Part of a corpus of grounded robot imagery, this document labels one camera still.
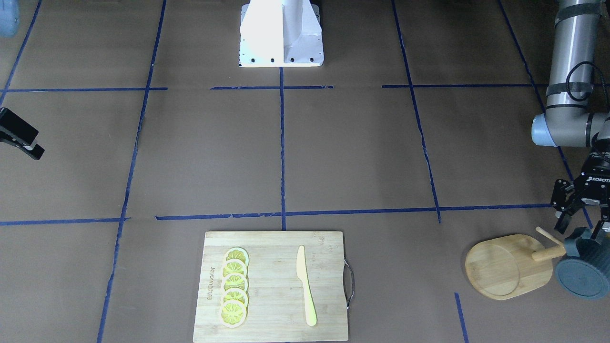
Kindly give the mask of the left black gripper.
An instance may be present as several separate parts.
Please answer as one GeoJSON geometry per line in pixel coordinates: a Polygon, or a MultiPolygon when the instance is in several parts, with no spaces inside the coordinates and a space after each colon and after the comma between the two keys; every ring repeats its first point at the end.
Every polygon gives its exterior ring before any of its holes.
{"type": "Polygon", "coordinates": [[[575,213],[582,209],[582,202],[588,205],[599,205],[600,219],[592,232],[593,239],[605,239],[610,232],[609,208],[609,162],[603,158],[587,158],[575,179],[574,195],[577,200],[554,200],[558,221],[555,231],[566,232],[575,213]]]}

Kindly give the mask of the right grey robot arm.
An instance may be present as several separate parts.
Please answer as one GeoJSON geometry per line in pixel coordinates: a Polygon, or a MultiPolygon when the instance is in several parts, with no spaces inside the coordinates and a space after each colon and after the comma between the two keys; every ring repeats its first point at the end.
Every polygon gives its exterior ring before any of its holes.
{"type": "MultiPolygon", "coordinates": [[[[18,0],[1,2],[1,36],[13,37],[20,25],[20,7],[18,0]]],[[[18,148],[30,158],[40,160],[44,148],[37,143],[39,130],[22,119],[7,107],[0,110],[0,141],[18,148]]]]}

